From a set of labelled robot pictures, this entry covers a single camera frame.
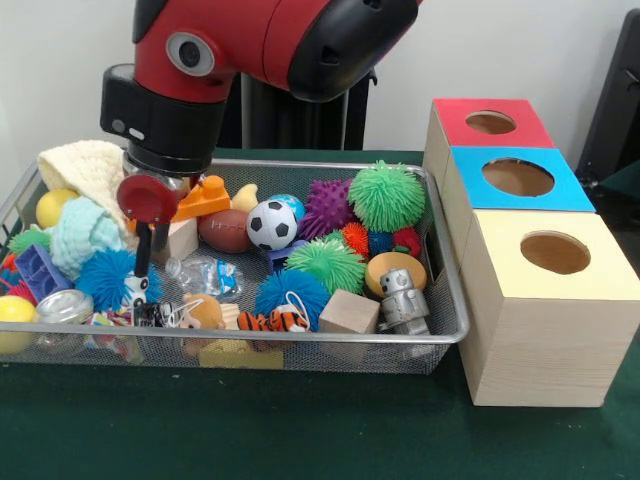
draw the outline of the camera lens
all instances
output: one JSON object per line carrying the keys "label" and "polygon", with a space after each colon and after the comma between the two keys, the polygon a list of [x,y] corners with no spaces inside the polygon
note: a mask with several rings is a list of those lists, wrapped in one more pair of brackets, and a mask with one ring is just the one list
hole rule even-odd
{"label": "camera lens", "polygon": [[200,49],[194,42],[184,42],[178,51],[180,61],[187,68],[194,68],[200,63]]}

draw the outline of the blue ball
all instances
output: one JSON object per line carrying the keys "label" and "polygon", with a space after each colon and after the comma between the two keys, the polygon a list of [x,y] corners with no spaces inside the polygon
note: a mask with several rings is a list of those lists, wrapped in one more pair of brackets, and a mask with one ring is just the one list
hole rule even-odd
{"label": "blue ball", "polygon": [[295,215],[298,222],[302,220],[302,218],[307,213],[304,209],[304,204],[293,195],[274,195],[273,197],[269,198],[269,200],[277,200],[291,207],[291,210],[293,210],[293,214]]}

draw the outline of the white wall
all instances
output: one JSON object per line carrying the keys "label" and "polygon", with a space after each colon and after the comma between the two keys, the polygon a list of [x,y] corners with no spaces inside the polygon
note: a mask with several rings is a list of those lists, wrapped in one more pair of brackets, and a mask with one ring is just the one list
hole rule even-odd
{"label": "white wall", "polygon": [[434,97],[528,98],[576,165],[637,0],[425,0],[377,68],[365,146],[422,150]]}
{"label": "white wall", "polygon": [[[377,69],[366,148],[421,150],[435,96],[527,97],[577,161],[635,3],[425,0],[418,23]],[[0,197],[43,149],[115,140],[98,125],[101,77],[133,58],[133,5],[0,0]]]}

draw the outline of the red robot arm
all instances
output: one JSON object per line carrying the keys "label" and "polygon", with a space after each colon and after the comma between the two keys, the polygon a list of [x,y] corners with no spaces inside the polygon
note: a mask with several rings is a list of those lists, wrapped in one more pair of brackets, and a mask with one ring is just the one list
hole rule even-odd
{"label": "red robot arm", "polygon": [[148,269],[146,224],[164,234],[188,190],[181,179],[211,163],[237,72],[331,100],[393,47],[421,1],[137,0],[135,65],[105,73],[100,119],[129,140],[118,202],[140,226],[136,275]]}

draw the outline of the soccer ball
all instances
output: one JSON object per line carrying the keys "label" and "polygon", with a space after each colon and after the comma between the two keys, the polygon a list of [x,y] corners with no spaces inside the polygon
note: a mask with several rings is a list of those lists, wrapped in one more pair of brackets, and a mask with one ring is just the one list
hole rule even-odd
{"label": "soccer ball", "polygon": [[262,250],[282,250],[296,238],[298,224],[291,207],[267,200],[249,213],[247,233],[251,243]]}

